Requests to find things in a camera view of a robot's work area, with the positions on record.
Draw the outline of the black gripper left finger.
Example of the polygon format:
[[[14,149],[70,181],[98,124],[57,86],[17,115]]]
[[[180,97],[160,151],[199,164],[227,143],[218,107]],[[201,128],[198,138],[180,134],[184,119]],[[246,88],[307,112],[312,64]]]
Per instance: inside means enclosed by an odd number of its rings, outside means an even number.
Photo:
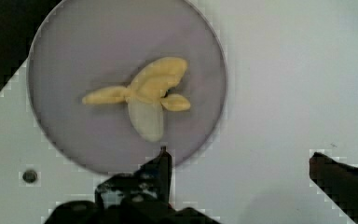
[[[125,198],[146,195],[167,203],[172,183],[172,155],[160,148],[156,158],[133,173],[120,173],[99,184],[94,191],[95,202],[102,209],[119,206]]]

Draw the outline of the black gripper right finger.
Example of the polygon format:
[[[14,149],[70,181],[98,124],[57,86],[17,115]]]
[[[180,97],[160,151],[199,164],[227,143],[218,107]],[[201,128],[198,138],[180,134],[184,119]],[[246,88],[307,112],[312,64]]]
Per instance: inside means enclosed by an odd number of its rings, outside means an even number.
[[[358,224],[358,168],[320,152],[309,159],[310,180],[355,224]]]

